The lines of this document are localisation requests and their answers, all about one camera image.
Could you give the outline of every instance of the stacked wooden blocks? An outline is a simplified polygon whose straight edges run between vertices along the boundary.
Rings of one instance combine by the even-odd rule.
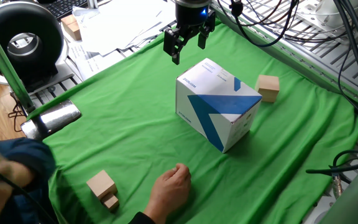
[[[70,37],[75,40],[81,40],[80,27],[73,15],[66,16],[62,19],[63,28]]]
[[[262,101],[274,103],[280,91],[278,77],[259,75],[255,90],[262,95]]]
[[[116,183],[110,178],[106,171],[102,170],[86,182],[100,202],[106,206],[110,212],[118,207],[119,201]]]

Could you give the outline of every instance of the white paper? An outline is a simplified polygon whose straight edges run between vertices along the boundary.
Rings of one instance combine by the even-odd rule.
[[[105,56],[138,45],[175,20],[175,5],[163,0],[112,0],[99,9],[73,8],[86,51]]]
[[[117,50],[104,57],[99,53],[87,52],[79,42],[70,44],[69,56],[75,61],[83,80],[124,59]]]

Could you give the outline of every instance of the cardboard piece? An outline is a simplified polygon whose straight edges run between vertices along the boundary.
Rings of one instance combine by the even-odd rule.
[[[269,75],[259,75],[255,85],[255,90],[262,95],[263,102],[274,103],[280,91],[278,77]]]
[[[109,211],[113,211],[116,209],[119,205],[118,198],[114,196],[114,194],[110,193],[104,196],[101,200],[102,204],[106,206],[106,208],[109,209]]]
[[[177,78],[176,112],[225,153],[250,129],[262,96],[206,58]]]
[[[62,19],[64,30],[75,40],[81,40],[80,27],[78,26],[77,20],[71,14]]]
[[[95,196],[101,200],[108,193],[116,194],[116,183],[110,178],[106,171],[102,170],[86,182]]]

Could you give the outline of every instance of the keyboard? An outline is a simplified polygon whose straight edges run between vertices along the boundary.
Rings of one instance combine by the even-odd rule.
[[[60,20],[71,14],[73,6],[86,7],[87,5],[87,0],[56,0],[46,5],[46,8]]]

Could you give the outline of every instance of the white box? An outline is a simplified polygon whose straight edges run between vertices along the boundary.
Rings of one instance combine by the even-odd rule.
[[[206,58],[177,78],[176,111],[225,153],[250,129],[262,96]]]

